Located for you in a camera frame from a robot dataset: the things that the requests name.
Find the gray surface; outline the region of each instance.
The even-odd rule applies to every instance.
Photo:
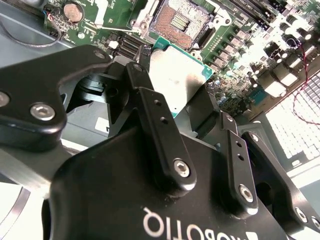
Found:
[[[96,130],[98,118],[108,119],[107,104],[94,102],[68,116],[62,138],[86,147],[92,147],[107,139],[108,134]]]
[[[0,0],[0,18],[7,30],[21,41],[48,43],[53,40],[43,29],[43,19],[27,14]],[[51,47],[31,48],[19,45],[4,35],[0,27],[0,68],[67,49],[66,43]]]

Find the green circuit board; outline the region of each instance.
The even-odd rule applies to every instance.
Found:
[[[247,4],[246,1],[237,1],[241,2],[244,6]],[[61,10],[63,5],[69,2],[70,1],[66,0],[48,1],[50,5]],[[94,21],[99,9],[94,0],[73,0],[72,2],[77,3],[83,8],[84,18],[81,22],[77,24],[68,23],[62,14],[62,11],[53,15],[54,21],[64,32],[64,40],[76,46],[91,44],[106,52],[110,50],[108,42],[110,35],[121,34],[121,32],[100,29],[95,25]],[[103,18],[103,27],[125,30],[132,29],[132,20],[137,19],[141,9],[146,6],[147,2],[147,0],[109,0],[108,7]],[[215,16],[217,5],[212,5],[210,0],[193,0],[192,2]],[[283,32],[280,29],[281,24],[286,22],[287,16],[281,15],[276,9],[270,7],[266,4],[267,1],[258,1],[275,16],[275,20],[270,23],[272,31],[266,32],[257,24],[256,20],[243,13],[243,11],[237,8],[232,1],[213,0],[213,2],[218,4],[219,7],[227,10],[231,19],[231,24],[228,26],[220,26],[205,47],[198,51],[201,58],[201,64],[206,66],[206,68],[212,68],[212,71],[210,71],[212,75],[208,77],[207,74],[206,79],[209,79],[210,77],[212,80],[217,77],[220,79],[220,84],[213,86],[209,92],[216,95],[217,98],[219,98],[222,93],[225,94],[226,98],[220,105],[221,109],[232,115],[236,115],[239,103],[244,100],[246,102],[252,101],[251,97],[256,95],[253,93],[252,85],[248,81],[248,72],[251,70],[251,65],[254,64],[260,68],[261,71],[259,74],[268,69],[272,69],[277,65],[276,61],[269,58],[262,50],[268,46],[270,42],[274,42],[290,54],[291,50],[288,49],[286,42],[283,41]],[[292,0],[280,3],[283,6],[285,6],[285,4],[293,6],[295,11],[292,13],[290,12],[289,15],[293,15],[304,20],[304,23],[308,25],[309,29],[312,30],[314,26],[319,24],[320,6],[316,0]],[[257,11],[256,15],[261,17],[261,14]],[[44,25],[49,31],[53,30],[48,18],[46,18]],[[220,54],[224,51],[226,45],[230,44],[230,36],[234,36],[238,31],[244,32],[246,34],[246,38],[241,39],[241,45],[233,45],[234,52],[228,52],[229,58],[225,60],[223,65],[217,67],[215,60],[220,57]],[[82,39],[79,38],[79,33],[83,33],[85,37]],[[156,44],[160,39],[159,34],[155,32],[149,32],[147,37],[140,37],[137,33],[128,33],[128,35],[152,45]],[[161,39],[168,41],[172,46],[176,44],[176,42],[165,39],[163,36]],[[249,51],[246,47],[247,42],[256,44],[258,46],[258,50]],[[177,48],[185,51],[185,54],[189,57],[193,57],[190,53],[190,49],[183,50],[183,48],[178,44]],[[240,55],[241,51],[248,53],[246,59]],[[237,67],[233,62],[234,60],[238,61]],[[228,69],[232,71],[232,75],[226,74]]]

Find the screw hole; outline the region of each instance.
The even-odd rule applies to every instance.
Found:
[[[106,91],[106,95],[109,97],[109,98],[113,98],[115,96],[118,95],[118,89],[112,87],[112,88],[109,88],[107,91]]]
[[[241,156],[240,154],[238,154],[238,158],[239,158],[241,161],[244,161],[244,160],[245,160],[244,157]]]
[[[157,106],[161,106],[162,105],[162,103],[159,100],[154,100],[154,104],[157,105]]]
[[[163,124],[168,124],[169,122],[168,122],[168,120],[165,118],[165,117],[161,117],[160,118],[160,121],[163,123]]]

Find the electronic component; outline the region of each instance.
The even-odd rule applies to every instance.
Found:
[[[289,72],[289,70],[283,65],[283,63],[276,66],[273,72],[275,73],[278,80],[288,87],[298,80],[297,76]]]
[[[291,34],[293,31],[292,28],[286,23],[282,23],[280,25],[280,29],[284,32],[284,34],[287,34],[287,35]]]
[[[224,70],[224,72],[225,72],[225,75],[227,75],[228,77],[231,77],[231,76],[234,75],[234,73],[233,73],[233,71],[231,70],[230,67],[227,67],[227,68]]]
[[[79,23],[85,17],[85,12],[82,6],[73,1],[65,3],[63,7],[63,14],[67,21],[72,24]]]
[[[288,57],[288,53],[285,50],[280,50],[279,54],[280,54],[281,58],[283,58],[283,59]]]
[[[309,40],[312,37],[311,33],[307,32],[303,28],[298,28],[296,31],[304,38],[304,40]]]
[[[258,67],[257,67],[256,65],[251,65],[250,67],[251,67],[252,72],[253,72],[254,74],[257,75],[257,74],[260,72],[259,69],[258,69]]]
[[[249,34],[238,28],[235,31],[235,36],[239,39],[247,39],[249,37]]]
[[[289,24],[291,24],[293,27],[296,27],[299,25],[299,20],[293,15],[288,16],[286,21]]]
[[[154,90],[164,95],[172,113],[179,113],[206,81],[206,67],[173,46],[155,49],[149,76]]]
[[[217,72],[219,72],[219,70],[220,70],[220,68],[217,66],[217,65],[215,65],[215,64],[210,64],[209,65],[209,67],[213,70],[213,73],[217,73]]]
[[[230,36],[229,37],[229,40],[230,40],[230,43],[235,46],[236,48],[237,47],[240,47],[242,46],[244,43],[242,41],[240,41],[238,38],[236,38],[235,36]]]
[[[275,60],[275,62],[276,62],[277,64],[279,64],[279,63],[282,62],[282,58],[281,58],[281,56],[280,56],[279,54],[275,55],[275,56],[273,57],[273,59]]]
[[[259,83],[261,84],[264,91],[275,98],[280,97],[287,91],[281,83],[274,80],[274,78],[268,71],[266,71],[259,77]]]
[[[226,65],[226,62],[221,60],[220,58],[215,58],[215,60],[213,61],[214,64],[216,64],[218,67],[223,67],[224,65]]]
[[[253,52],[255,50],[255,45],[253,42],[249,41],[246,43],[246,47],[249,49],[249,51]]]
[[[240,63],[240,61],[238,59],[232,60],[232,65],[233,65],[234,69],[238,69],[238,68],[241,67],[241,63]]]
[[[240,54],[240,57],[243,59],[247,59],[249,57],[249,54],[243,49],[239,51],[239,54]]]
[[[189,49],[213,16],[188,0],[165,0],[149,31]]]
[[[258,83],[256,82],[256,80],[253,77],[249,77],[249,81],[251,86],[255,89],[256,87],[258,87]]]
[[[224,46],[224,50],[229,54],[233,54],[234,52],[236,52],[236,49],[233,46],[231,46],[230,44],[226,44]]]
[[[221,100],[222,102],[224,102],[225,100],[227,100],[226,94],[225,94],[224,92],[220,94],[220,100]]]
[[[224,51],[220,51],[219,58],[221,58],[223,61],[228,61],[230,59],[230,55]]]
[[[220,78],[216,76],[216,77],[213,79],[213,82],[214,82],[215,85],[220,85]]]

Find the motherboard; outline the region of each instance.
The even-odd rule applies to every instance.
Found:
[[[134,59],[150,45],[150,78],[170,90],[173,115],[202,84],[223,111],[240,115],[298,79],[298,46],[320,55],[317,0],[49,0],[43,10],[51,34],[54,21],[65,41],[112,58]]]

